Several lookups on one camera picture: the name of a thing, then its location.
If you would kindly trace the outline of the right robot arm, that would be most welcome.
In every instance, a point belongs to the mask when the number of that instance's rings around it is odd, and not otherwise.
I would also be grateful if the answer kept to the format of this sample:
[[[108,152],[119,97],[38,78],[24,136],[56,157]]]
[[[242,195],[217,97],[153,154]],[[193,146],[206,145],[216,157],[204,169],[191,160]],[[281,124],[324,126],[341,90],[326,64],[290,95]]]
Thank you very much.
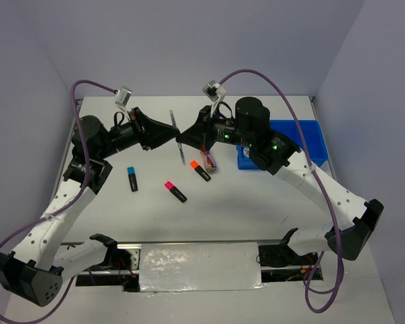
[[[295,264],[303,255],[331,250],[354,261],[373,233],[383,212],[377,200],[365,200],[347,190],[315,163],[304,148],[285,134],[271,129],[270,111],[255,97],[236,102],[235,117],[223,119],[203,107],[196,122],[177,142],[207,151],[216,142],[243,146],[262,171],[289,183],[335,220],[313,229],[291,229],[282,239],[281,259]]]

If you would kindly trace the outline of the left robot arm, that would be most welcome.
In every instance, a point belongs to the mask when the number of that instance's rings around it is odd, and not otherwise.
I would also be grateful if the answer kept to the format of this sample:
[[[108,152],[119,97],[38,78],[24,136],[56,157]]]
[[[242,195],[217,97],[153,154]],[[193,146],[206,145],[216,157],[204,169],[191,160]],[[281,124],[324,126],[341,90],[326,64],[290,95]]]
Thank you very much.
[[[77,218],[107,181],[113,169],[108,157],[136,144],[153,150],[179,134],[137,107],[128,114],[128,121],[116,121],[110,130],[93,115],[78,120],[72,136],[72,160],[40,223],[10,253],[0,252],[0,283],[7,291],[44,307],[71,277],[92,266],[111,269],[131,257],[103,234],[93,234],[77,247],[58,252]]]

